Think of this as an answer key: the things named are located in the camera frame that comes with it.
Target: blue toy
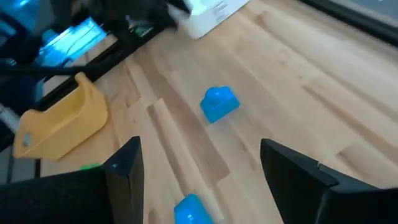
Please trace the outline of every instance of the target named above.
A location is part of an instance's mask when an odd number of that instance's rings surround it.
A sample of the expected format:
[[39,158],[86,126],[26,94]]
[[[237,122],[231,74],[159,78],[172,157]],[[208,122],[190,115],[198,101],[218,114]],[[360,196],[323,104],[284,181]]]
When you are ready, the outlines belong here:
[[206,91],[200,108],[210,123],[214,123],[240,105],[238,99],[228,86],[211,87]]
[[175,224],[214,224],[199,197],[186,196],[174,208]]

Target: yellow plastic container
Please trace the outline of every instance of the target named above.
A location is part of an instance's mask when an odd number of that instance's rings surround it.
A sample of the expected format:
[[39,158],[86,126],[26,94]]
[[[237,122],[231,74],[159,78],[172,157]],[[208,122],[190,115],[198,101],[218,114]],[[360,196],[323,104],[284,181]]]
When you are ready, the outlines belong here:
[[83,73],[75,80],[78,87],[47,111],[22,115],[14,157],[59,159],[105,125],[105,97]]

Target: white label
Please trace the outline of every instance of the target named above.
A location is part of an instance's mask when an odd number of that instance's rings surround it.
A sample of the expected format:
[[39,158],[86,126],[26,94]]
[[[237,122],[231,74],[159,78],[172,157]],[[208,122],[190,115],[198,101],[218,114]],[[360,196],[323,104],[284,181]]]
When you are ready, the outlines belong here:
[[228,4],[226,2],[221,1],[211,9],[217,22],[221,22],[228,17],[228,11],[226,10],[227,6]]

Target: wooden floor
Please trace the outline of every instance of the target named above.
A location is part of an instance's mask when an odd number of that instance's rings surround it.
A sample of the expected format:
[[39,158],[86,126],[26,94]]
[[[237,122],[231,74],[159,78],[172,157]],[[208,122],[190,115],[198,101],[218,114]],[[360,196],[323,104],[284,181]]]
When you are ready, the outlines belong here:
[[[81,60],[109,45],[105,40]],[[200,40],[165,31],[96,82],[107,125],[42,175],[104,162],[141,136],[144,223],[198,194],[217,223],[282,223],[262,173],[271,138],[381,188],[398,187],[398,50],[294,0],[251,0]],[[211,86],[241,107],[214,124]]]

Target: white container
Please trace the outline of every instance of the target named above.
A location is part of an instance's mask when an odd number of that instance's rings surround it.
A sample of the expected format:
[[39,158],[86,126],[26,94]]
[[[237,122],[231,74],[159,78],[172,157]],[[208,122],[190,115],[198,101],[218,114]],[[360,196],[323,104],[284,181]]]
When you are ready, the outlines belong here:
[[169,5],[170,15],[188,35],[198,39],[248,3],[249,0],[185,0],[191,15]]

